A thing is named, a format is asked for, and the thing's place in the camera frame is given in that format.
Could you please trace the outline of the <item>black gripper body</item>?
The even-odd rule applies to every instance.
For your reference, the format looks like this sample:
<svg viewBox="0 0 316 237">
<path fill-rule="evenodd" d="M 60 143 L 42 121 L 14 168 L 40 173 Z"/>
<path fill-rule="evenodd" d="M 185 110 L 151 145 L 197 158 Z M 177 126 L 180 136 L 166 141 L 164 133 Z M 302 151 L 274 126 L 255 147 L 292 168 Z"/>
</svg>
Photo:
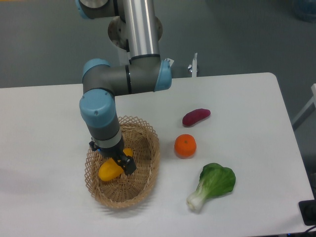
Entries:
<svg viewBox="0 0 316 237">
<path fill-rule="evenodd" d="M 116 145 L 110 148 L 101 148 L 97 146 L 94 141 L 90 141 L 89 146 L 93 152 L 97 151 L 103 157 L 112 158 L 115 163 L 119 163 L 121 161 L 121 155 L 123 154 L 124 141 L 123 138 L 121 138 Z"/>
</svg>

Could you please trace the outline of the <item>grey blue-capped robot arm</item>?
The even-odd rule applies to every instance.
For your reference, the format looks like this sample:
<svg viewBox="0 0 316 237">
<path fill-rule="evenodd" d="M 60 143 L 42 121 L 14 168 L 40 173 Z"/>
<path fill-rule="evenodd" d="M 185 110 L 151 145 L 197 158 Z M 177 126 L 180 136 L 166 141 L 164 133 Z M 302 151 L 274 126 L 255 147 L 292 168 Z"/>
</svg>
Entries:
<svg viewBox="0 0 316 237">
<path fill-rule="evenodd" d="M 84 18 L 118 16 L 125 24 L 129 63 L 111 67 L 103 59 L 86 62 L 79 109 L 91 134 L 91 149 L 113 158 L 130 175 L 137 166 L 123 152 L 115 97 L 167 90 L 172 84 L 170 63 L 160 58 L 154 3 L 151 0 L 78 0 L 76 6 Z"/>
</svg>

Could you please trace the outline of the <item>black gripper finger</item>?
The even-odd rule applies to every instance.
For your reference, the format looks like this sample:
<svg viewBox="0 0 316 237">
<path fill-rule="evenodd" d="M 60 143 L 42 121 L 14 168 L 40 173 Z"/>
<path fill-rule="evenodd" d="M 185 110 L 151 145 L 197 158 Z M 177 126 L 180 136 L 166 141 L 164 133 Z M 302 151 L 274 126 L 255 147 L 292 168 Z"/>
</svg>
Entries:
<svg viewBox="0 0 316 237">
<path fill-rule="evenodd" d="M 121 154 L 120 156 L 116 156 L 115 162 L 123 169 L 125 175 L 131 175 L 137 169 L 133 157 L 128 155 Z"/>
</svg>

